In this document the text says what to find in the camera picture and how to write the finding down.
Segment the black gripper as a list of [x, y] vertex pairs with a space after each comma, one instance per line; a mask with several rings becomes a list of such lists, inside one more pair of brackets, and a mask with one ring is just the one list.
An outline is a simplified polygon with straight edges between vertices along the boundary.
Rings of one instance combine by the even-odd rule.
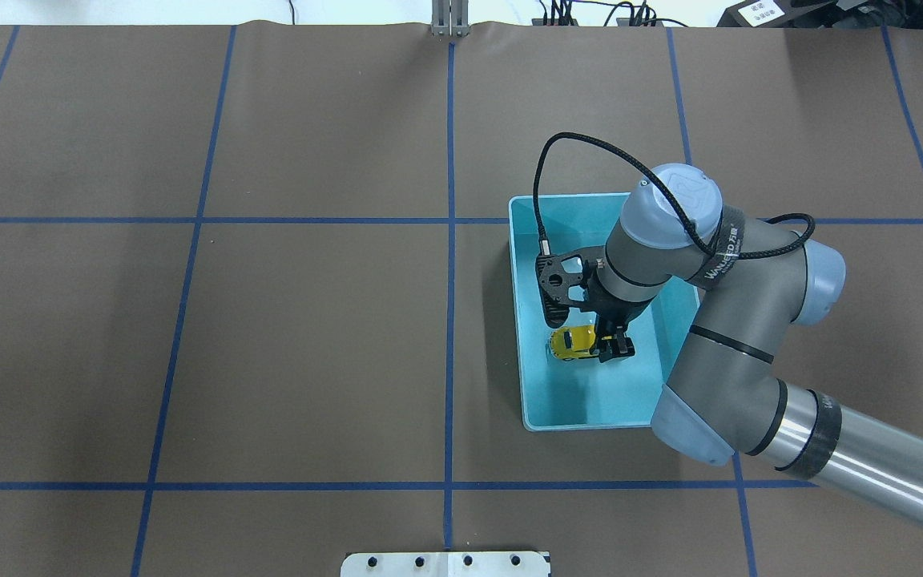
[[595, 315], [595, 358], [601, 364], [633, 357], [636, 347], [627, 335], [631, 321], [639, 317], [639, 303], [624, 301], [604, 288], [596, 272], [583, 273], [582, 310]]

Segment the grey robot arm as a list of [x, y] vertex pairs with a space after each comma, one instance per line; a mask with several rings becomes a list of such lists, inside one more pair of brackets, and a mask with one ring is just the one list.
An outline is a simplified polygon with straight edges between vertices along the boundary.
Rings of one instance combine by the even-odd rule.
[[700, 169], [641, 169], [603, 248], [590, 293], [600, 317], [636, 318], [671, 279], [702, 289], [651, 418], [660, 441], [721, 466], [736, 453], [923, 527], [923, 439], [773, 375], [791, 325], [841, 295], [834, 248], [725, 204]]

